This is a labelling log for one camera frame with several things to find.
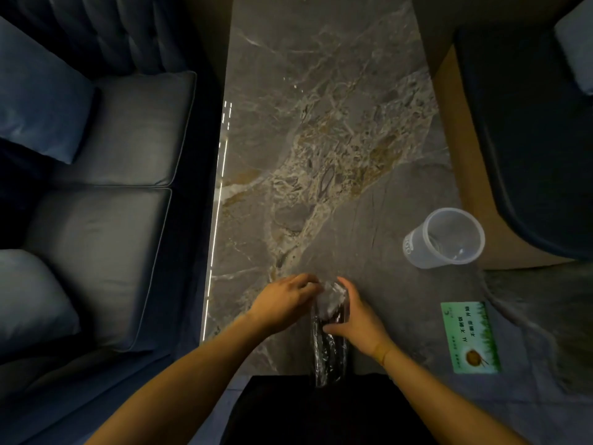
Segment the person's left hand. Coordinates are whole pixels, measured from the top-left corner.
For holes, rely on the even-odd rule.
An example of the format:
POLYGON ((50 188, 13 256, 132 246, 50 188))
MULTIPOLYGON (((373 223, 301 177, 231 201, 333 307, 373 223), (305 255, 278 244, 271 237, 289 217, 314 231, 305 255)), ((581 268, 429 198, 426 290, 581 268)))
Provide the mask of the person's left hand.
POLYGON ((294 276, 268 284, 248 310, 248 317, 267 337, 285 330, 307 314, 317 298, 295 297, 289 289, 289 281, 294 276))

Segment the person's right hand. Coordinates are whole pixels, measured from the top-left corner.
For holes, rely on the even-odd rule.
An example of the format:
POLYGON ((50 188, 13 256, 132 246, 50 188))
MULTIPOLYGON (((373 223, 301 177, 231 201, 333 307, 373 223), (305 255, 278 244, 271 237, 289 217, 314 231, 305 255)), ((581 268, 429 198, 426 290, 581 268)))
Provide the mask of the person's right hand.
POLYGON ((384 366, 385 358, 394 346, 384 325, 361 298, 354 284, 344 277, 338 277, 349 296, 349 334, 332 335, 347 339, 358 351, 384 366))

